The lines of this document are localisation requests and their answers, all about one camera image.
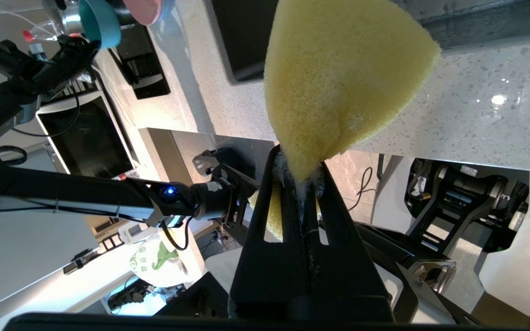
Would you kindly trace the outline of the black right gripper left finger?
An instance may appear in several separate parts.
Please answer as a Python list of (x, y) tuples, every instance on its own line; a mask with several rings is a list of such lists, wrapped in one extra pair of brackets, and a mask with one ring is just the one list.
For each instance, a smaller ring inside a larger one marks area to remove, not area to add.
[[(280, 195), (273, 196), (275, 163), (281, 147), (269, 153), (256, 208), (230, 289), (239, 319), (306, 321), (312, 319), (311, 273), (305, 233), (311, 206), (296, 184), (282, 174)], [(281, 207), (282, 242), (265, 241), (271, 203)]]

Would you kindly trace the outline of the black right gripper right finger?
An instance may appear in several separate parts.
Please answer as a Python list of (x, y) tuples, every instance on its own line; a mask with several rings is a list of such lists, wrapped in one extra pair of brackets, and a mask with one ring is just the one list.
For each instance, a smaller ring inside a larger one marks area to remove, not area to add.
[(326, 166), (304, 199), (304, 316), (320, 322), (392, 323), (389, 295)]

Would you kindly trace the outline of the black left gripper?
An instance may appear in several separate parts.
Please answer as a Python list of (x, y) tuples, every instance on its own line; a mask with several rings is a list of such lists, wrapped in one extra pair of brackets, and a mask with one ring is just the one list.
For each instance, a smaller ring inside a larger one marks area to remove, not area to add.
[(100, 49), (101, 41), (88, 41), (80, 36), (61, 35), (60, 49), (49, 60), (37, 61), (38, 71), (32, 77), (36, 92), (42, 97), (53, 97), (67, 88), (91, 66)]

